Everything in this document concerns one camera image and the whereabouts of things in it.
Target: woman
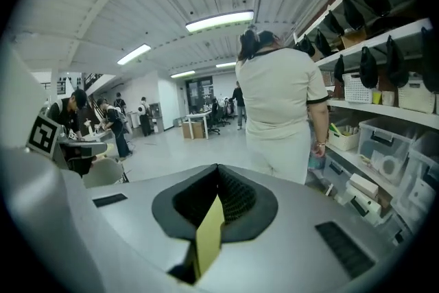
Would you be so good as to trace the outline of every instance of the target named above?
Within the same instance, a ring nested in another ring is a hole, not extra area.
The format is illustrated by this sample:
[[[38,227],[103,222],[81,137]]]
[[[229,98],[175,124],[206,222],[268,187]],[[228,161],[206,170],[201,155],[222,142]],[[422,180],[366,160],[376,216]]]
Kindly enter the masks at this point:
[[[247,146],[256,169],[265,174],[305,183],[313,119],[313,152],[323,156],[328,132],[329,98],[322,74],[301,51],[282,48],[273,33],[251,30],[239,38],[237,79],[246,104]]]

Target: white shirt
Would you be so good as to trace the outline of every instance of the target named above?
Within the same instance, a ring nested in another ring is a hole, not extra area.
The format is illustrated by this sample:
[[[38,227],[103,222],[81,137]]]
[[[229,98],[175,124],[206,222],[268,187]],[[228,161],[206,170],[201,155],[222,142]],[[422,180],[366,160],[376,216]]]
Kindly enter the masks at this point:
[[[294,49],[257,53],[236,65],[248,120],[246,132],[259,139],[281,139],[307,126],[307,104],[328,99],[322,73]]]

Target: plastic storage bin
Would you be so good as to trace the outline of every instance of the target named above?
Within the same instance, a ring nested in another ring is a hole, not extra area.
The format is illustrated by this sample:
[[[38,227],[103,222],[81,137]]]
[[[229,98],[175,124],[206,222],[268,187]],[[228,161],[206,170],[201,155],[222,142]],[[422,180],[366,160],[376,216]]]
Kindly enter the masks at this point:
[[[343,194],[346,191],[346,182],[349,181],[353,172],[355,170],[350,163],[337,158],[334,154],[327,154],[323,178],[334,185],[337,193]]]
[[[386,241],[395,246],[407,241],[412,236],[409,227],[395,212],[392,213],[387,221],[377,226],[377,231]]]
[[[372,89],[366,88],[359,77],[359,73],[345,73],[344,99],[354,103],[372,103]]]
[[[436,97],[420,78],[410,78],[402,88],[398,88],[399,107],[432,114]]]
[[[418,134],[417,127],[391,117],[363,121],[359,127],[360,159],[392,184],[399,184],[409,148]]]
[[[439,134],[425,133],[410,148],[409,163],[391,201],[412,231],[417,231],[436,196],[439,184]]]

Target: black collar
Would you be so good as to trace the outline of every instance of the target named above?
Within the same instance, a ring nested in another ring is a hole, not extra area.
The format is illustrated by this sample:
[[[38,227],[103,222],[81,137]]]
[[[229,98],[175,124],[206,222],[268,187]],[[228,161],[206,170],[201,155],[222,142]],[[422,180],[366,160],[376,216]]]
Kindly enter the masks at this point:
[[[269,53],[273,53],[274,51],[278,51],[278,50],[281,50],[281,49],[284,49],[284,48],[278,48],[278,49],[272,49],[272,50],[267,50],[267,51],[261,51],[260,53],[256,53],[256,54],[253,56],[253,58],[254,58],[255,56],[262,56],[262,55],[266,55],[266,54],[269,54]]]

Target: white pants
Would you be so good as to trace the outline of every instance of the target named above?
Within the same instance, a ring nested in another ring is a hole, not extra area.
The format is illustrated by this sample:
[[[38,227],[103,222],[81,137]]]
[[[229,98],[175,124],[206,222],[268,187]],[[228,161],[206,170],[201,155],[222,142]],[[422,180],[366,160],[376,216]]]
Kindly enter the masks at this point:
[[[305,184],[311,149],[309,127],[284,139],[256,139],[247,135],[247,148],[256,171]]]

